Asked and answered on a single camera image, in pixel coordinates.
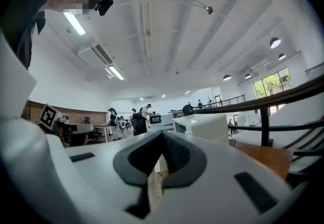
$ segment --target dark shirt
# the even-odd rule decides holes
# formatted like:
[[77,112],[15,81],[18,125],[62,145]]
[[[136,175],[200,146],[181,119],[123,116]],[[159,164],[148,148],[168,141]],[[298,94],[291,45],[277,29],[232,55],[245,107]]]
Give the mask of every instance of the dark shirt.
[[37,25],[38,34],[45,26],[45,13],[38,13],[47,0],[12,0],[1,19],[3,33],[21,61],[28,69],[31,59],[32,34]]
[[116,120],[116,116],[114,114],[110,114],[110,119],[112,120],[110,123],[110,126],[116,126],[115,120]]

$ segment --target air conditioner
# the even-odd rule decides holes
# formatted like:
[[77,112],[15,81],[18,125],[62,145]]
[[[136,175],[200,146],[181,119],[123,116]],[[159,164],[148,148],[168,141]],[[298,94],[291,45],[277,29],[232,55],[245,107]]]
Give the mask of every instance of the air conditioner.
[[77,55],[93,69],[104,69],[112,63],[110,57],[97,42],[82,47]]

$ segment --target gray vent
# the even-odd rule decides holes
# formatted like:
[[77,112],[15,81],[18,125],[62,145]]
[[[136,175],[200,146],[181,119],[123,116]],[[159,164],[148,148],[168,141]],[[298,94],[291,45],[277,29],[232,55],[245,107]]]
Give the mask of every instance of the gray vent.
[[105,53],[105,51],[102,49],[102,47],[100,46],[100,44],[95,46],[97,51],[99,51],[99,53],[105,58],[105,60],[111,64],[112,60],[111,58],[109,58],[109,56]]

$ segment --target head-mounted camera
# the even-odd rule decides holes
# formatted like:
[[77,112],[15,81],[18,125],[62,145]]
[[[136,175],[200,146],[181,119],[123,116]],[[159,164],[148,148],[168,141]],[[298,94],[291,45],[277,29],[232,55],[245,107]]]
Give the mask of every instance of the head-mounted camera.
[[96,5],[94,10],[98,11],[100,16],[104,16],[112,4],[113,0],[99,0],[99,3]]

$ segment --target brick wall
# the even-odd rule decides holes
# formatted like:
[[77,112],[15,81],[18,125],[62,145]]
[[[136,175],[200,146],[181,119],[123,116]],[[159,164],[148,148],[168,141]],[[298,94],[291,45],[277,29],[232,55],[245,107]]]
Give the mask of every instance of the brick wall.
[[[81,111],[66,109],[61,107],[53,106],[55,109],[59,110],[62,114],[67,114],[69,116],[70,123],[84,123],[85,118],[89,117],[91,124],[103,124],[106,123],[106,113],[104,112],[91,112],[91,111]],[[30,102],[30,121],[35,124],[39,124],[43,112],[44,104]]]

